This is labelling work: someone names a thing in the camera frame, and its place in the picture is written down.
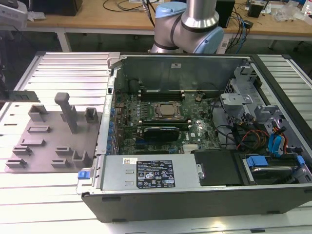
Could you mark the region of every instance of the circuit board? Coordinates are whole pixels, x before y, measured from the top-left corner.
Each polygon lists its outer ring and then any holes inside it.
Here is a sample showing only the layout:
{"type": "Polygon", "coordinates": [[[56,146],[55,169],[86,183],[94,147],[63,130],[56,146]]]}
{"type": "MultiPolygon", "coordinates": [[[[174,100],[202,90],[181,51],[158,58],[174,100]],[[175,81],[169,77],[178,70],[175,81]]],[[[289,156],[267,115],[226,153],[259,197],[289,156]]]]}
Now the circuit board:
{"type": "Polygon", "coordinates": [[[180,116],[191,120],[188,131],[180,131],[177,141],[146,142],[139,121],[152,119],[159,102],[143,102],[136,95],[117,95],[118,128],[122,130],[119,154],[188,154],[195,149],[220,148],[218,136],[215,135],[209,118],[210,103],[206,99],[198,102],[196,97],[197,93],[186,93],[183,101],[167,102],[178,107],[180,116]]]}

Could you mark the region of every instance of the cpu socket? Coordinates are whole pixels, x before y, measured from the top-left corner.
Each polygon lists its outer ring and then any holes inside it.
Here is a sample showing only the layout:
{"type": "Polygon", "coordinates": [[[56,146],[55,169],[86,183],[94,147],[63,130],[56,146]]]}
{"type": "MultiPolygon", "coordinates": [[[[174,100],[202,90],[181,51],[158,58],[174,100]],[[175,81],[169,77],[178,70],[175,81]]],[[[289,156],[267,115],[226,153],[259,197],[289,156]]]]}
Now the cpu socket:
{"type": "Polygon", "coordinates": [[[160,102],[154,104],[155,118],[176,118],[181,117],[180,105],[177,102],[160,102]]]}

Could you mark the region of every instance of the motherboard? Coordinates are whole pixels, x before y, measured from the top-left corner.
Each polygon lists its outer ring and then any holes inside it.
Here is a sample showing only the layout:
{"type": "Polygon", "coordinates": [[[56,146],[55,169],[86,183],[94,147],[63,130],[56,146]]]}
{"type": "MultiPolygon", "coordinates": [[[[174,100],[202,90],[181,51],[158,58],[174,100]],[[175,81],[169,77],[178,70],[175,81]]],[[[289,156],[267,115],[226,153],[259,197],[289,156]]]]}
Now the motherboard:
{"type": "Polygon", "coordinates": [[[198,92],[184,93],[182,100],[174,101],[116,94],[119,154],[189,154],[220,148],[209,101],[198,92]]]}

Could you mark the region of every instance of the blue cable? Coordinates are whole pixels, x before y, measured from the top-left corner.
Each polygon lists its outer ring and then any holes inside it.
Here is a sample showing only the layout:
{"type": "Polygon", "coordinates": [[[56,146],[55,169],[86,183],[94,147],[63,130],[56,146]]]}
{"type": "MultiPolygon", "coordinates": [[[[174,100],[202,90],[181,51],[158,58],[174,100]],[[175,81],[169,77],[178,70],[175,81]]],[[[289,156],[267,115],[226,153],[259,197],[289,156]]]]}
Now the blue cable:
{"type": "Polygon", "coordinates": [[[244,21],[243,21],[243,19],[241,17],[239,17],[239,18],[238,17],[233,17],[233,18],[238,19],[240,21],[241,25],[243,26],[243,33],[242,33],[243,38],[241,39],[240,44],[239,44],[239,46],[237,48],[237,51],[235,52],[235,54],[237,54],[239,52],[239,50],[242,48],[242,46],[243,46],[243,43],[244,43],[244,40],[245,40],[246,28],[245,28],[244,21]]]}

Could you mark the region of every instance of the power supply label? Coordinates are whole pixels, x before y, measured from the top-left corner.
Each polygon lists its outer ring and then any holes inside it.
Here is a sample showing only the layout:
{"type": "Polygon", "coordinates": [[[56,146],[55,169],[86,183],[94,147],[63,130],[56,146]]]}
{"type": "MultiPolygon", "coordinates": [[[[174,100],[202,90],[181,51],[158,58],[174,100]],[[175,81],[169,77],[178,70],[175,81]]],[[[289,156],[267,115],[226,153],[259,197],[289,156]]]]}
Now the power supply label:
{"type": "Polygon", "coordinates": [[[173,188],[176,186],[172,160],[137,161],[136,186],[139,189],[173,188]]]}

